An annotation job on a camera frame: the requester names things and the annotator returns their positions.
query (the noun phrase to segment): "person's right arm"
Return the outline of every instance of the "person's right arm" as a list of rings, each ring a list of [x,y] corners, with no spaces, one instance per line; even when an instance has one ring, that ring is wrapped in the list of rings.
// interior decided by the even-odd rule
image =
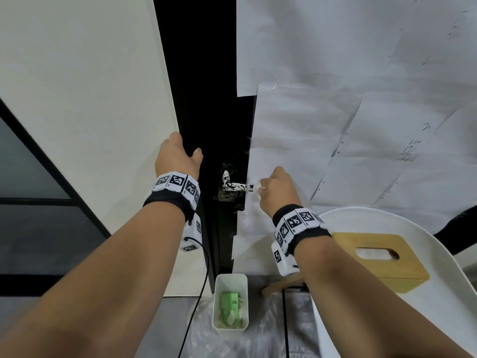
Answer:
[[[270,217],[301,205],[282,167],[260,182],[260,206]],[[300,241],[294,256],[342,358],[472,357],[329,236]]]

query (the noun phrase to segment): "hand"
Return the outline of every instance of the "hand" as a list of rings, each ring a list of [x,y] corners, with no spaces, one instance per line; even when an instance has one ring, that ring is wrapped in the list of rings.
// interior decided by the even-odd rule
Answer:
[[[258,192],[260,207],[267,215],[273,217],[275,212],[289,204],[301,205],[300,197],[293,186],[293,182],[283,167],[278,166],[273,170],[270,178],[261,179],[262,185]]]
[[[195,180],[198,180],[200,164],[203,158],[204,156],[200,148],[197,148],[192,157],[189,157],[182,146],[180,133],[173,132],[169,139],[164,140],[161,144],[156,163],[154,163],[156,177],[167,172],[176,171],[188,174]]]

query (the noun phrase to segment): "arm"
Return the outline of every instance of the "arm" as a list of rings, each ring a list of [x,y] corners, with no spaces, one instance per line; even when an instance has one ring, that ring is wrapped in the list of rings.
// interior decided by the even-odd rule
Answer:
[[[179,133],[161,145],[157,176],[199,177]],[[133,357],[169,282],[184,229],[181,209],[144,206],[51,288],[3,337],[2,357]]]
[[[283,168],[260,182],[260,206],[270,217],[301,205]],[[471,357],[330,237],[300,241],[294,256],[341,357]]]

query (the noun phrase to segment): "green package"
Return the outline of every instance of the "green package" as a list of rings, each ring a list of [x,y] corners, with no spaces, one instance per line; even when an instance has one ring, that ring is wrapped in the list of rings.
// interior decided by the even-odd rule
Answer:
[[[242,328],[242,321],[239,318],[240,299],[238,293],[220,294],[220,311],[222,313],[222,323],[226,327]]]

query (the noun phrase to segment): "person's left arm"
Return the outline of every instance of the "person's left arm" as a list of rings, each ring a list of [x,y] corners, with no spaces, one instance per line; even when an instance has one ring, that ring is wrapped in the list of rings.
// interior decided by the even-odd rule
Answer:
[[[161,145],[156,174],[197,180],[201,162],[201,151],[188,157],[174,132]],[[133,357],[169,282],[184,224],[169,202],[144,206],[16,323],[0,356]]]

